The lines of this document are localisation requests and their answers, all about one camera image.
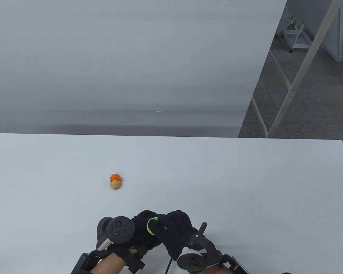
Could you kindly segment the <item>person's right hand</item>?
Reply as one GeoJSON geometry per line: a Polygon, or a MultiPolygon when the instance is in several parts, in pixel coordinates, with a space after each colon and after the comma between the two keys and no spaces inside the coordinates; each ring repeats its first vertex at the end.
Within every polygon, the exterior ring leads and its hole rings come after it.
{"type": "Polygon", "coordinates": [[[178,259],[190,236],[198,232],[189,216],[180,210],[151,218],[147,228],[165,246],[173,261],[178,259]]]}

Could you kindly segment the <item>person's left hand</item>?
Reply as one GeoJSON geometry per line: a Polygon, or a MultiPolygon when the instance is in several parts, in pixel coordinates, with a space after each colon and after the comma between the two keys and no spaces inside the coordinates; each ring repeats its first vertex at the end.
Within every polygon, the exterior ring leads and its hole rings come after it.
{"type": "Polygon", "coordinates": [[[148,251],[161,245],[161,241],[150,234],[147,229],[148,221],[155,217],[157,217],[157,213],[150,210],[144,210],[134,216],[131,219],[135,226],[133,237],[123,244],[111,244],[106,250],[115,253],[118,257],[124,257],[127,253],[143,257],[148,251]]]}

